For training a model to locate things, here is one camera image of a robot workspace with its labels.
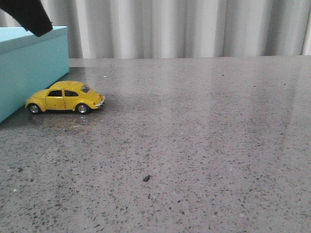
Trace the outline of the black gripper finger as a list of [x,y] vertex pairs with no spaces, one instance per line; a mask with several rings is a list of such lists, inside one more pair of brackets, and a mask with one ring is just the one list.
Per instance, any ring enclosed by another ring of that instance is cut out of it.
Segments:
[[0,0],[0,8],[37,37],[52,31],[52,22],[40,0]]

